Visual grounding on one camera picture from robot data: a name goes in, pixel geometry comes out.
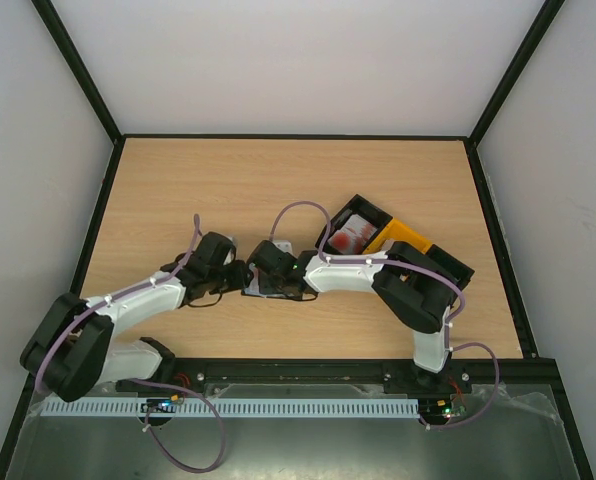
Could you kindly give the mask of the black card holder wallet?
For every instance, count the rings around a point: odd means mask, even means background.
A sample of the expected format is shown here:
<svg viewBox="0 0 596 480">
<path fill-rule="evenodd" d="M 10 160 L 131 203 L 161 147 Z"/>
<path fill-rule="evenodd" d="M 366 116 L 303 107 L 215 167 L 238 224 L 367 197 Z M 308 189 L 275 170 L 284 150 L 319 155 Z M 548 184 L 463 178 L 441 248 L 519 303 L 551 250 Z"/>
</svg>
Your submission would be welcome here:
<svg viewBox="0 0 596 480">
<path fill-rule="evenodd" d="M 241 290 L 242 296 L 296 302 L 314 301 L 318 298 L 318 294 L 312 290 L 300 290 L 281 285 L 254 265 L 250 265 L 249 270 L 252 276 L 251 282 Z"/>
</svg>

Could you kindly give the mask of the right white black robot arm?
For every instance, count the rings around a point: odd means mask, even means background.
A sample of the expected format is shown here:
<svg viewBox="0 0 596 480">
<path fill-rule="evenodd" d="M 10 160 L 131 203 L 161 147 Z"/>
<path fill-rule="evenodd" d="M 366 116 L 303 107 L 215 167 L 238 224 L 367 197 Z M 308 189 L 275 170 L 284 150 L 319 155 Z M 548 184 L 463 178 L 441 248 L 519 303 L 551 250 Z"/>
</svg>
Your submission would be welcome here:
<svg viewBox="0 0 596 480">
<path fill-rule="evenodd" d="M 449 325 L 455 303 L 474 270 L 433 245 L 422 253 L 396 241 L 371 254 L 335 255 L 315 250 L 299 256 L 262 241 L 247 260 L 256 272 L 258 294 L 303 301 L 347 291 L 377 295 L 413 331 L 414 379 L 423 390 L 438 390 L 449 379 Z"/>
</svg>

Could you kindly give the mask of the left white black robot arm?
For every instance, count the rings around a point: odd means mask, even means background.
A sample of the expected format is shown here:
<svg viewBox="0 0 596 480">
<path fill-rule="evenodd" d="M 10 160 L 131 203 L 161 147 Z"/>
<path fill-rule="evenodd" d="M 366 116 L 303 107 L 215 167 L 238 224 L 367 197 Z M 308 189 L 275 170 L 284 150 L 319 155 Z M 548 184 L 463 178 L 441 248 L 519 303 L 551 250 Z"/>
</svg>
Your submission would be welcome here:
<svg viewBox="0 0 596 480">
<path fill-rule="evenodd" d="M 231 238 L 194 235 L 190 248 L 147 279 L 113 293 L 59 296 L 24 347 L 21 366 L 39 392 L 66 402 L 101 383 L 154 377 L 167 350 L 150 339 L 120 342 L 126 330 L 159 314 L 247 287 L 253 274 Z"/>
</svg>

